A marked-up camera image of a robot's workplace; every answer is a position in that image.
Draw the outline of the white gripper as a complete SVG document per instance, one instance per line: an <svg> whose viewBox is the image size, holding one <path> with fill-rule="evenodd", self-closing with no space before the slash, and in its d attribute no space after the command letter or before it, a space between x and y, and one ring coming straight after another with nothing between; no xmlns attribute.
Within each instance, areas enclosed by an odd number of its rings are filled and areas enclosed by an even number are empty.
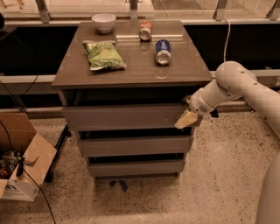
<svg viewBox="0 0 280 224"><path fill-rule="evenodd" d="M204 116L210 114L216 108L217 97L213 90L201 88L192 96L187 95L182 99L184 105L189 105L190 110L186 110L176 121L175 127L183 129L198 121L198 114Z"/></svg>

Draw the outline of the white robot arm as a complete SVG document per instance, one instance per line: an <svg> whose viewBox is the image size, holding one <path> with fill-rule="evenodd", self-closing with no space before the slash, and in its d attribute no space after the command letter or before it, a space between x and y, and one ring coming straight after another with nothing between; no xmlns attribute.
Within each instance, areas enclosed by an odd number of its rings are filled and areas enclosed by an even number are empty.
<svg viewBox="0 0 280 224"><path fill-rule="evenodd" d="M218 66L215 78L196 91L188 100L187 109L175 123L184 127L195 123L199 116L214 111L223 102L243 98L280 137L280 94L258 82L256 76L235 61ZM255 224L280 224L280 153L276 155L262 184Z"/></svg>

